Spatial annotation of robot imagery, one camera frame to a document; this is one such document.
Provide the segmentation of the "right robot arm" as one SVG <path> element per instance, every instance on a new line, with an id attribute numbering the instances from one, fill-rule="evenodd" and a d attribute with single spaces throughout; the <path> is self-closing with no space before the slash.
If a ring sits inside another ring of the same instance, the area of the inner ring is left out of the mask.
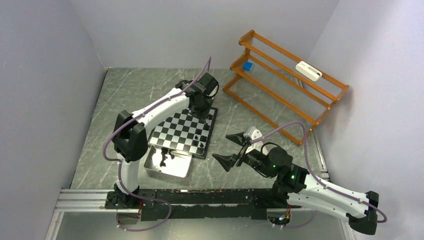
<path id="1" fill-rule="evenodd" d="M 270 192 L 259 201 L 276 208 L 306 207 L 348 222 L 351 229 L 375 235 L 378 226 L 379 195 L 374 191 L 355 192 L 322 178 L 293 163 L 293 157 L 276 143 L 252 143 L 259 135 L 228 134 L 226 138 L 241 146 L 237 154 L 212 154 L 226 172 L 242 164 L 265 178 L 274 179 Z"/>

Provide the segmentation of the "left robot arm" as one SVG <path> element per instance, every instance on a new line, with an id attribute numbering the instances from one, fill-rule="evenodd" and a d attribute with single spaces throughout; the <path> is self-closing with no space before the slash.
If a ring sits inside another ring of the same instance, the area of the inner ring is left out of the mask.
<path id="1" fill-rule="evenodd" d="M 118 162 L 114 191 L 124 207 L 132 208 L 138 203 L 138 168 L 141 158 L 148 151 L 153 129 L 183 110 L 200 122 L 205 122 L 218 90 L 219 82 L 205 72 L 193 80 L 181 80 L 167 94 L 142 109 L 133 112 L 123 110 L 118 114 L 113 133 L 104 143 L 102 154 L 105 160 L 111 160 L 106 150 L 112 142 L 117 155 L 113 161 Z"/>

